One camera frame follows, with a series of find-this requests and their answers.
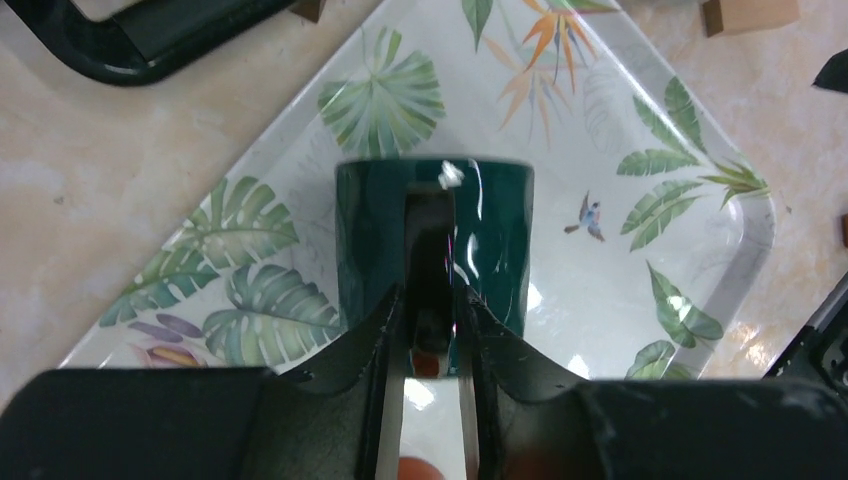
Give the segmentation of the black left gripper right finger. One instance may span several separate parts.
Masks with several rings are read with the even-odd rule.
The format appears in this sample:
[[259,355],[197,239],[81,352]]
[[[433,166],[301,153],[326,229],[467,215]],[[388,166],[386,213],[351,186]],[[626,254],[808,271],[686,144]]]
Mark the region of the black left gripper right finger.
[[843,479],[847,409],[803,381],[585,380],[454,291],[472,479]]

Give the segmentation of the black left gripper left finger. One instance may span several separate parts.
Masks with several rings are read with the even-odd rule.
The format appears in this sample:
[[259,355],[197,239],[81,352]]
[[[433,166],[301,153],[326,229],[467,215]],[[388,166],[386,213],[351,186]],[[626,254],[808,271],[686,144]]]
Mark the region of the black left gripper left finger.
[[404,294],[300,366],[43,372],[1,416],[5,479],[393,479]]

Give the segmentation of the small orange cup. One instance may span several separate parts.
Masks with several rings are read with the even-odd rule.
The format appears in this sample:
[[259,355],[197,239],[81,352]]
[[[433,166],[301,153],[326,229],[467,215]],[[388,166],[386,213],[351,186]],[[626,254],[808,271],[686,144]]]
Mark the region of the small orange cup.
[[444,480],[439,469],[415,457],[401,457],[398,461],[398,480]]

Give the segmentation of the dark teal mug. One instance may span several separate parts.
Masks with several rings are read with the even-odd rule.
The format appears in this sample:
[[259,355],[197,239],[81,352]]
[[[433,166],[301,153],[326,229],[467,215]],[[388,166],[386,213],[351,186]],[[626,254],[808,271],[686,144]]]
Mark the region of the dark teal mug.
[[456,290],[470,287],[515,334],[525,327],[534,171],[494,158],[401,157],[336,167],[339,311],[364,320],[404,295],[409,372],[453,377]]

